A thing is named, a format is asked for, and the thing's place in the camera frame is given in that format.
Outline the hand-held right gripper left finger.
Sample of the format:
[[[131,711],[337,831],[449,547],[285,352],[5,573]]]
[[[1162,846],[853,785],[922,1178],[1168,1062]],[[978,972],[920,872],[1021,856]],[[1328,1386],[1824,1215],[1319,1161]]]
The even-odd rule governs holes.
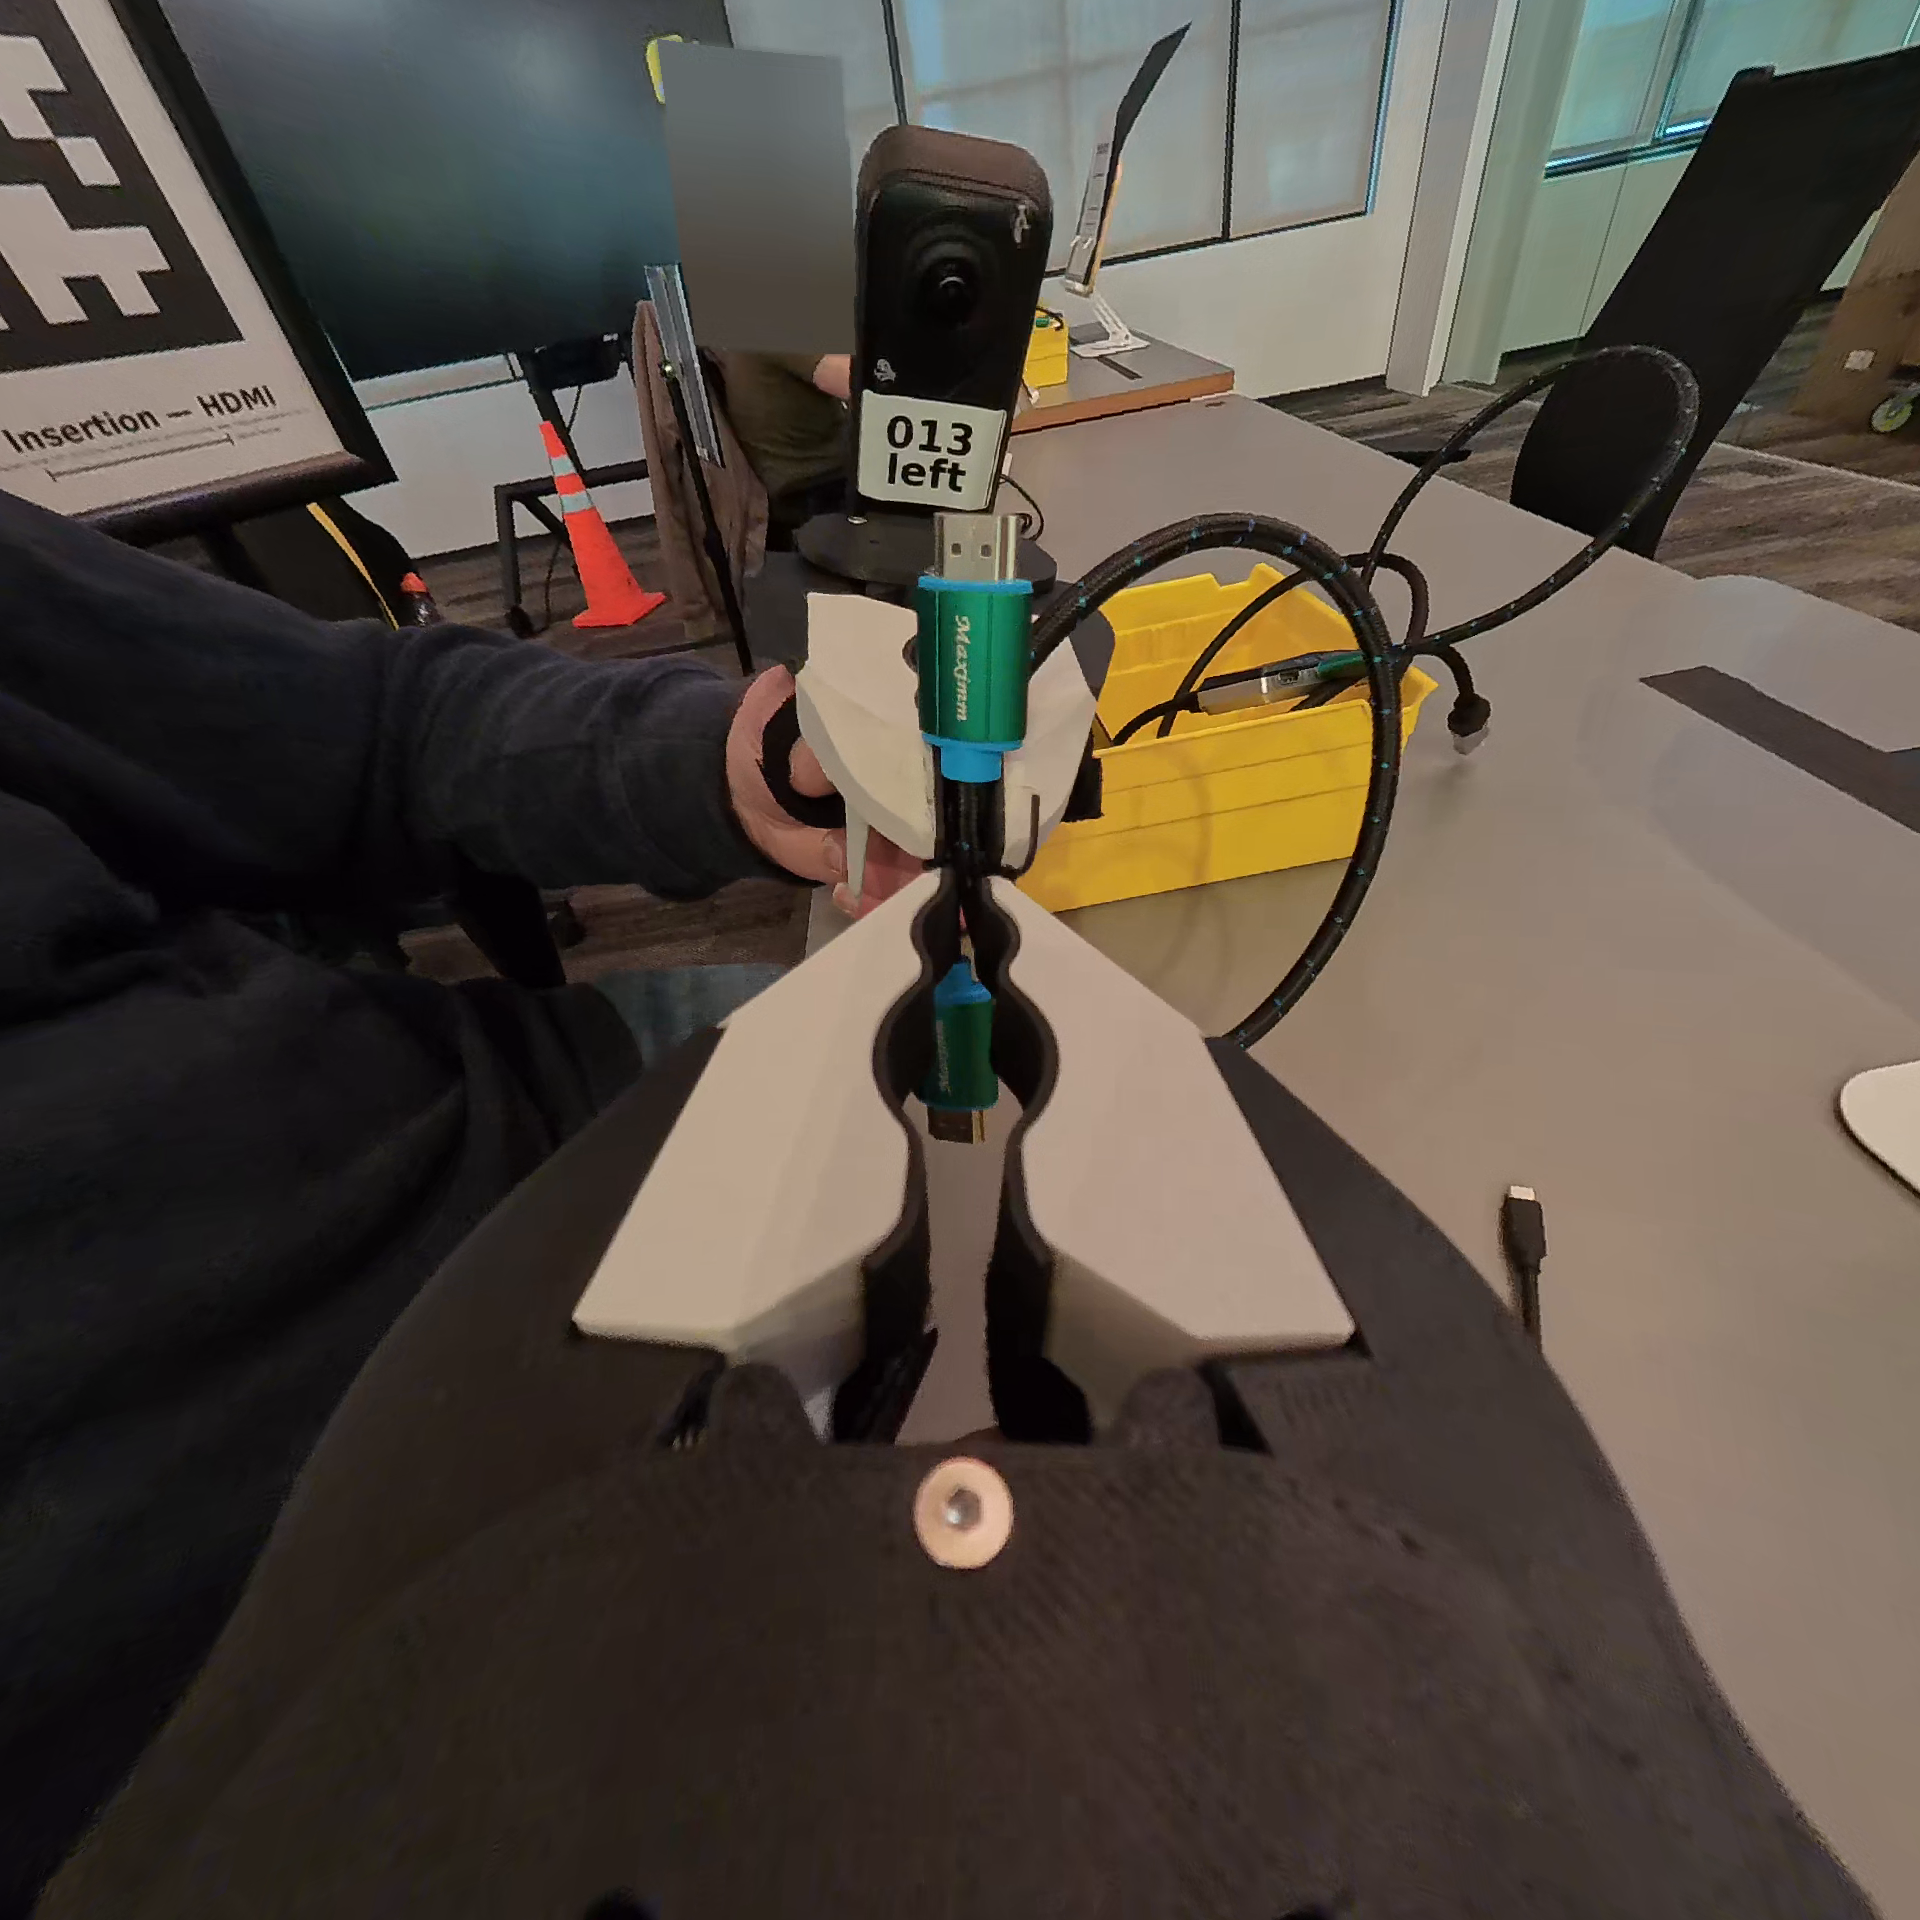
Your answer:
[[[572,1321],[785,1370],[920,1370],[920,1133],[952,889],[927,872],[721,1032]]]

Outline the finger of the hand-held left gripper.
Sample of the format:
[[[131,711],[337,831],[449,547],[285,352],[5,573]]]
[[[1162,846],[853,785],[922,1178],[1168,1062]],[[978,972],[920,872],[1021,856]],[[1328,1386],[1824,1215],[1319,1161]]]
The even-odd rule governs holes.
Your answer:
[[[844,820],[827,833],[844,856],[835,886],[860,908],[927,908],[943,882],[933,865],[938,767],[907,663],[914,634],[902,606],[853,593],[805,596],[796,721],[843,802]]]
[[[1094,611],[1029,676],[1029,722],[1001,757],[1001,876],[1021,876],[1060,825],[1100,820],[1098,696],[1116,656],[1116,629]]]

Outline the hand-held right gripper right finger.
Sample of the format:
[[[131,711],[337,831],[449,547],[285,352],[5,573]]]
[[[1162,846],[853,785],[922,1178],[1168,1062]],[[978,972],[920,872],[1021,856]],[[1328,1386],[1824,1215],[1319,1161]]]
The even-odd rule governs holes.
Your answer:
[[[1066,1377],[1338,1351],[1355,1334],[1210,1040],[1010,881],[995,992],[1004,1146],[989,1329]]]

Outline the yellow plastic bin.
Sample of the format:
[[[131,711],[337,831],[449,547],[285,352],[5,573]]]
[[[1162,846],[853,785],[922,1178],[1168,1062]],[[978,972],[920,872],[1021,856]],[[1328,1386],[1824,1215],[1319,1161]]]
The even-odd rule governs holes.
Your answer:
[[[1105,605],[1116,651],[1094,705],[1100,814],[1060,821],[1020,881],[1042,908],[1063,916],[1349,856],[1373,767],[1365,686],[1315,709],[1287,693],[1182,714],[1164,738],[1155,722],[1119,738],[1277,579],[1273,564],[1254,564],[1242,581],[1171,579]]]

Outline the person's left forearm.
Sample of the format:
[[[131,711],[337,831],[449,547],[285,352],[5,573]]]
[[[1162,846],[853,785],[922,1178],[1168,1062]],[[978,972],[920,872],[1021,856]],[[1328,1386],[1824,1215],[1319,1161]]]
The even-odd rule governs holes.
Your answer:
[[[456,865],[668,901],[776,876],[744,686],[459,624],[323,622],[3,497],[3,1020],[111,997],[208,916],[374,918]]]

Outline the person's left hand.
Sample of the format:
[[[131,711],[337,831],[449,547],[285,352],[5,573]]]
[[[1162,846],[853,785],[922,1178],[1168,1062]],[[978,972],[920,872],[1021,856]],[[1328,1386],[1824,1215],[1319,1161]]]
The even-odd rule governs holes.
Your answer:
[[[763,860],[812,886],[847,882],[847,817],[798,731],[796,673],[770,664],[744,690],[725,741],[729,804]]]

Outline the grey background table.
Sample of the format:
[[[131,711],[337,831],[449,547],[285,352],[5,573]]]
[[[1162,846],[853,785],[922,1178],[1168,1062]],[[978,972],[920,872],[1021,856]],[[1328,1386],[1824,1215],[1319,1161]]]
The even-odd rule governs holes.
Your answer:
[[[1162,339],[1121,355],[1066,355],[1066,377],[1020,400],[1013,435],[1124,417],[1233,391],[1233,369]]]

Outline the orange traffic cone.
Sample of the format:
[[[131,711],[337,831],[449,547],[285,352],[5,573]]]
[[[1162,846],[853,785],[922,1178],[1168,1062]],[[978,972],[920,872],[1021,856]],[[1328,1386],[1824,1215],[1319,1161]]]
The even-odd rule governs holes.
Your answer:
[[[541,417],[541,445],[548,458],[564,535],[575,560],[584,606],[572,628],[587,634],[628,629],[664,606],[664,593],[645,589],[597,513],[558,423]]]

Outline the person's black top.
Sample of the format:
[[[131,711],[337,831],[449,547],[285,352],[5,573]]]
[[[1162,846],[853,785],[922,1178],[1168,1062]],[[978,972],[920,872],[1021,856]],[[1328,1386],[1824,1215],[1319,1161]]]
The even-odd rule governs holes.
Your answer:
[[[591,988],[330,963],[3,775],[3,1913],[202,1665],[445,1255],[635,1075]]]

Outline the black monitor screen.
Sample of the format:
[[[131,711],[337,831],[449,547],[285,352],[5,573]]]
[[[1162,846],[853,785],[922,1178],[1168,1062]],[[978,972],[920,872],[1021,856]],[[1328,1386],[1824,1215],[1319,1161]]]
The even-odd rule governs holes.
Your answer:
[[[722,3],[161,3],[355,380],[628,332],[678,259],[648,46]]]

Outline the framed marker sign board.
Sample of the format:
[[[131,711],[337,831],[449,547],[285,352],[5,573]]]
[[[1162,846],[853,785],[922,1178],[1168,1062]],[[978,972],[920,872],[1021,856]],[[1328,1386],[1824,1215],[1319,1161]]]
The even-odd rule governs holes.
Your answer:
[[[3,5],[3,490],[127,541],[385,486],[157,3]]]

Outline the cart with cardboard boxes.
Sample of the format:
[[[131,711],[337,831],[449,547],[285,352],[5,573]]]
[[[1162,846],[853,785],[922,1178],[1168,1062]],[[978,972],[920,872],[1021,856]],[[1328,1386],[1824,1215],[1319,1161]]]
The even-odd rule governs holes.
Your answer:
[[[1842,297],[1826,346],[1836,349],[1836,416],[1897,435],[1917,416],[1917,268],[1868,278]]]

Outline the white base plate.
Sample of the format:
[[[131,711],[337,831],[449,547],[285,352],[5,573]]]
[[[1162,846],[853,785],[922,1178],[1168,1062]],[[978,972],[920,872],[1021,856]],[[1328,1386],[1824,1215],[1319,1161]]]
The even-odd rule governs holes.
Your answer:
[[[1836,1116],[1849,1139],[1901,1187],[1920,1187],[1920,1062],[1887,1062],[1849,1075],[1836,1093]]]

